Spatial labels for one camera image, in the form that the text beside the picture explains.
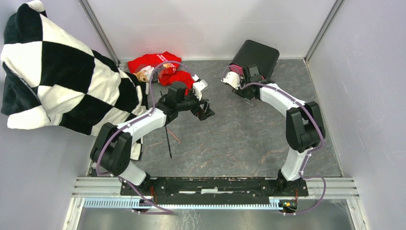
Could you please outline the rose pencil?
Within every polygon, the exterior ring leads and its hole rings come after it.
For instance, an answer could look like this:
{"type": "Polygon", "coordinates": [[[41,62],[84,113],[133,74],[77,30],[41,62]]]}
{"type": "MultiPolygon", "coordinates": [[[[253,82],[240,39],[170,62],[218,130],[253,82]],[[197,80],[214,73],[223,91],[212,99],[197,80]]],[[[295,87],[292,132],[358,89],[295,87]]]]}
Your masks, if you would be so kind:
{"type": "Polygon", "coordinates": [[[171,130],[167,128],[167,131],[178,141],[178,143],[181,143],[181,140],[171,130]]]}

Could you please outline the black pink drawer organizer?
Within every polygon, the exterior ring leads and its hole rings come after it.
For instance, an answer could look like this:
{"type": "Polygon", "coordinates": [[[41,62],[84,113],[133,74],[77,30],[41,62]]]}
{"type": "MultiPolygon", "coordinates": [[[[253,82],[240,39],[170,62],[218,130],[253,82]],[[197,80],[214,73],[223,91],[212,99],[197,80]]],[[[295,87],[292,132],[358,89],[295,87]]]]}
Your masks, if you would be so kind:
{"type": "Polygon", "coordinates": [[[244,83],[270,81],[280,53],[277,49],[246,40],[230,63],[229,69],[244,83]]]}

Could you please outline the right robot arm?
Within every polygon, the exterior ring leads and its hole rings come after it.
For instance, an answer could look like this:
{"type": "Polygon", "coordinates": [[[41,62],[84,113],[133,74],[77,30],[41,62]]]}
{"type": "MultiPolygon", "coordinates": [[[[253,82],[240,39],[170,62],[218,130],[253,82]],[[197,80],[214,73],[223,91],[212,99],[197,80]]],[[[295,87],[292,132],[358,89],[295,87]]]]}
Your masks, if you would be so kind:
{"type": "Polygon", "coordinates": [[[278,84],[263,77],[257,66],[252,66],[252,70],[252,74],[244,74],[242,67],[230,65],[224,79],[231,81],[235,94],[248,100],[261,100],[284,115],[289,152],[278,172],[276,188],[281,195],[288,196],[300,188],[309,157],[325,143],[320,107],[315,101],[307,103],[290,95],[278,84]]]}

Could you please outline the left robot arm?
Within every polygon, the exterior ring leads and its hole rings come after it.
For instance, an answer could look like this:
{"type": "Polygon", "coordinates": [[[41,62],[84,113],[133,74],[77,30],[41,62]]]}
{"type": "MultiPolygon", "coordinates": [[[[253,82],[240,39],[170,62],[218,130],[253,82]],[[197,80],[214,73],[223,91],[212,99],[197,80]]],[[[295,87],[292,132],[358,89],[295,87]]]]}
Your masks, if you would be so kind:
{"type": "Polygon", "coordinates": [[[190,111],[201,121],[213,116],[209,100],[203,99],[207,87],[204,80],[199,80],[188,90],[183,82],[176,81],[142,115],[118,125],[105,123],[90,153],[97,175],[120,177],[130,182],[138,195],[147,194],[150,181],[146,179],[147,173],[131,161],[132,145],[151,131],[171,123],[179,112],[190,111]]]}

